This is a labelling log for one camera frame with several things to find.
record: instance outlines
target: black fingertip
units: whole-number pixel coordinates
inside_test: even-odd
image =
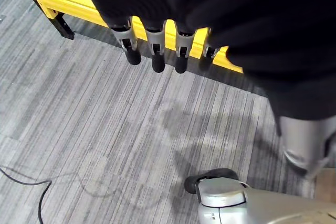
[[[132,65],[138,65],[141,62],[141,54],[139,50],[127,49],[126,58]]]
[[[184,73],[187,70],[187,66],[188,66],[188,58],[184,57],[176,58],[175,70],[177,73]]]
[[[158,52],[155,55],[152,55],[152,67],[156,73],[161,73],[164,70],[164,55],[159,54]]]

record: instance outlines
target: gray carpet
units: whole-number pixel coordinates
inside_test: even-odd
[[[81,34],[62,38],[31,0],[0,0],[0,165],[52,179],[45,223],[197,223],[186,176],[229,167],[261,189],[313,196],[286,166],[265,97]],[[87,24],[67,17],[73,30]],[[0,223],[38,223],[46,185],[0,175]]]

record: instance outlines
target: gray floor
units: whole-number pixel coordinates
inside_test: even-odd
[[[81,34],[66,40],[31,0],[0,0],[0,18],[0,165],[28,183],[52,178],[45,223],[197,223],[183,180],[218,167],[313,196],[285,164],[265,97],[171,66],[157,74],[148,58],[131,66]],[[44,188],[0,175],[0,223],[37,223]]]

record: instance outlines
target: yellow metal beam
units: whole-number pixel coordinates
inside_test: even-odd
[[[97,9],[91,0],[37,0],[42,10],[48,18],[55,18],[58,12],[69,14],[95,24],[107,27],[107,24],[102,20]],[[144,27],[138,17],[133,17],[133,27],[138,38],[147,40]],[[166,48],[175,50],[175,23],[172,20],[167,20],[165,26],[165,43]],[[200,58],[204,39],[207,33],[207,28],[199,29],[196,32],[193,47],[190,55],[195,58]],[[225,56],[227,47],[221,48],[213,63],[224,68],[242,72],[240,67],[231,64]]]

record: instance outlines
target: robotic finger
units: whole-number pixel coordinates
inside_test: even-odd
[[[195,31],[190,30],[182,23],[176,23],[176,64],[177,73],[184,73],[187,70],[188,57],[193,46]]]
[[[164,64],[165,22],[161,22],[161,21],[150,22],[145,19],[143,19],[142,22],[145,27],[149,49],[152,54],[153,70],[157,73],[161,73],[165,67],[165,64]]]
[[[220,48],[214,48],[211,47],[208,43],[208,37],[211,34],[211,30],[208,29],[207,35],[205,37],[205,41],[203,44],[203,50],[202,50],[202,55],[201,58],[199,59],[199,69],[202,71],[207,71],[209,70],[212,62],[214,61],[214,58],[216,57],[217,53],[219,52]]]
[[[109,24],[113,35],[125,51],[128,62],[132,65],[138,65],[141,62],[141,55],[138,50],[138,41],[135,36],[132,20],[126,17],[121,20],[114,20]]]

